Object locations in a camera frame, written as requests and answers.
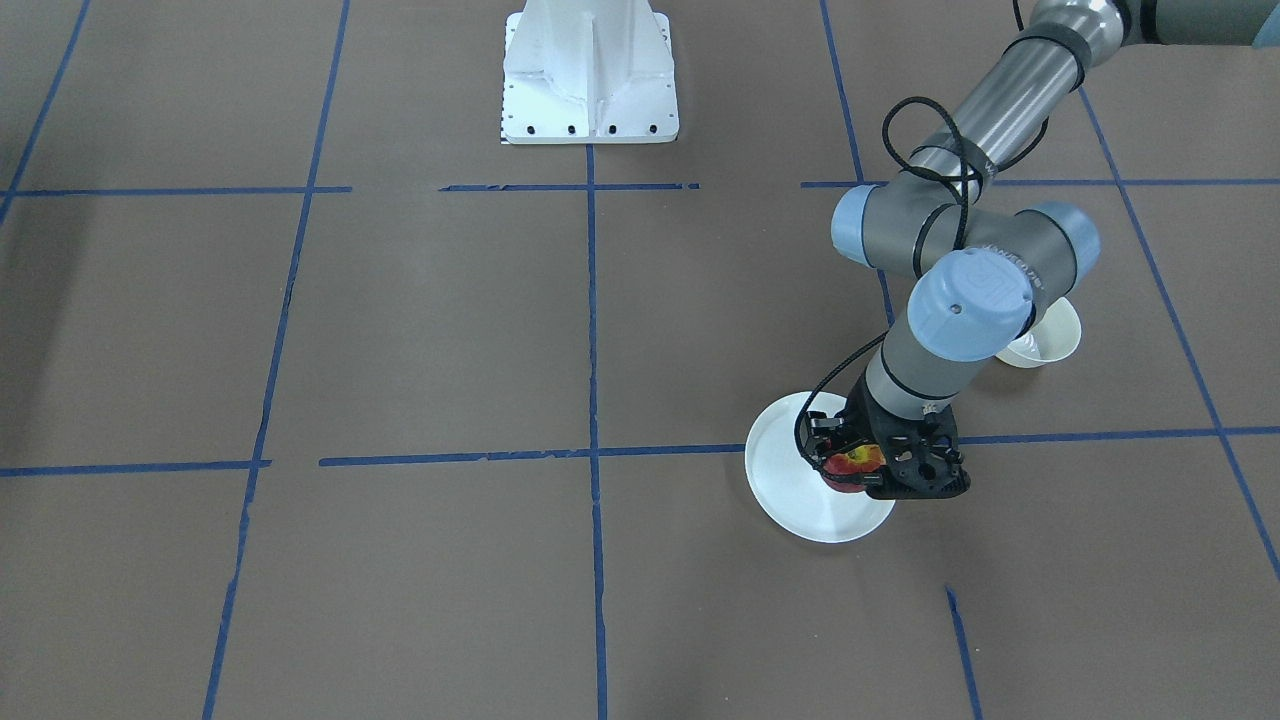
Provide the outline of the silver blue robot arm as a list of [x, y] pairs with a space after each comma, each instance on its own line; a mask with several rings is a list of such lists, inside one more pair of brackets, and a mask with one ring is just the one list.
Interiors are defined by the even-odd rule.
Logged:
[[1132, 46], [1277, 45], [1275, 1], [1037, 1], [956, 109], [913, 96], [882, 123], [896, 177], [850, 188], [835, 250], [911, 282], [838, 411], [806, 405], [804, 461], [833, 491], [950, 498], [969, 477], [954, 405], [1010, 343], [1029, 336], [1100, 260], [1101, 233], [1062, 201], [998, 208], [995, 182], [1023, 161], [1064, 100]]

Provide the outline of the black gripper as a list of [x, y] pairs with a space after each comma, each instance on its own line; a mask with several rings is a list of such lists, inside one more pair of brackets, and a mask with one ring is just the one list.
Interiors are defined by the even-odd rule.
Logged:
[[902, 419], [882, 409], [859, 380], [835, 413], [815, 410], [817, 393], [806, 398], [804, 457], [822, 471], [827, 461], [859, 445], [878, 445], [886, 465], [881, 483], [863, 492], [877, 500], [954, 498], [968, 492], [954, 410], [927, 410], [920, 419]]

